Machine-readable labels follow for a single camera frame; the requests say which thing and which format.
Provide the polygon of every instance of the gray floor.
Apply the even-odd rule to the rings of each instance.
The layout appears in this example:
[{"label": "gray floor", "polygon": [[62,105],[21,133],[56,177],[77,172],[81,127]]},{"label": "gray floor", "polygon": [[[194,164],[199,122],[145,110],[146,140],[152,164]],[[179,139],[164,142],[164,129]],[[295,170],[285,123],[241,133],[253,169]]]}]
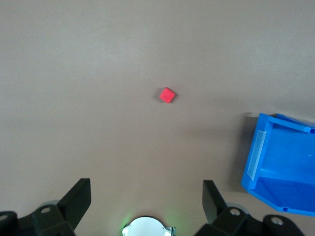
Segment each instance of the gray floor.
[{"label": "gray floor", "polygon": [[[79,236],[143,214],[192,236],[203,179],[275,213],[240,186],[251,117],[315,121],[314,25],[314,1],[0,0],[0,210],[90,177]],[[314,235],[315,218],[286,216]]]}]

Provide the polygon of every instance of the metal bolt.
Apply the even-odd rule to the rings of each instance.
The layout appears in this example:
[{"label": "metal bolt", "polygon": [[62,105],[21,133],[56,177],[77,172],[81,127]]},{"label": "metal bolt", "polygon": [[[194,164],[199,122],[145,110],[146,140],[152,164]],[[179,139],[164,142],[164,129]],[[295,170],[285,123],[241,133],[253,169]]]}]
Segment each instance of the metal bolt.
[{"label": "metal bolt", "polygon": [[0,216],[0,221],[5,220],[6,218],[8,218],[7,215],[2,215],[2,216]]},{"label": "metal bolt", "polygon": [[238,210],[238,209],[235,209],[235,208],[232,208],[231,210],[230,210],[230,213],[232,214],[232,215],[240,215],[241,213],[240,213],[240,211]]},{"label": "metal bolt", "polygon": [[272,223],[274,223],[275,225],[283,225],[283,224],[284,224],[284,222],[283,222],[280,218],[275,217],[275,216],[273,216],[273,217],[271,218],[271,221],[272,221]]},{"label": "metal bolt", "polygon": [[48,212],[50,212],[50,208],[49,208],[49,207],[46,207],[46,208],[44,208],[44,209],[42,209],[42,210],[40,211],[40,213],[42,213],[42,214],[48,213]]}]

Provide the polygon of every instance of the red block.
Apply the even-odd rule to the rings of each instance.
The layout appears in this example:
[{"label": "red block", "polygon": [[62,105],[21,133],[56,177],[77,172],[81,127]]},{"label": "red block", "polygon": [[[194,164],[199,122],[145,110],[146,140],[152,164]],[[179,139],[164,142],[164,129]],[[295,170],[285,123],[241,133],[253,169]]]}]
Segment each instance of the red block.
[{"label": "red block", "polygon": [[166,87],[159,97],[164,102],[170,103],[172,99],[175,97],[175,93],[172,90],[170,90],[168,87]]}]

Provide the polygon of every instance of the red cube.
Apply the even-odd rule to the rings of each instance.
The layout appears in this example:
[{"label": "red cube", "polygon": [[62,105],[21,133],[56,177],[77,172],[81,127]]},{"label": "red cube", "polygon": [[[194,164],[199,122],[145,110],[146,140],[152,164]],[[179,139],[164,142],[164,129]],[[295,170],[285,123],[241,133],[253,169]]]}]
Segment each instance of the red cube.
[{"label": "red cube", "polygon": [[164,102],[170,103],[172,99],[175,97],[175,93],[172,90],[170,90],[168,87],[166,87],[159,97]]}]

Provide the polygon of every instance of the blue plastic bin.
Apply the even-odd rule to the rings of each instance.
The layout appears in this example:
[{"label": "blue plastic bin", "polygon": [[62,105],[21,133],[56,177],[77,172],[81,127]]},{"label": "blue plastic bin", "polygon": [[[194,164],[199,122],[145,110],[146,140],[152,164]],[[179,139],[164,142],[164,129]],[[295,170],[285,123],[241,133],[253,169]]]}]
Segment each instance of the blue plastic bin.
[{"label": "blue plastic bin", "polygon": [[242,186],[276,210],[315,216],[315,124],[260,114]]}]

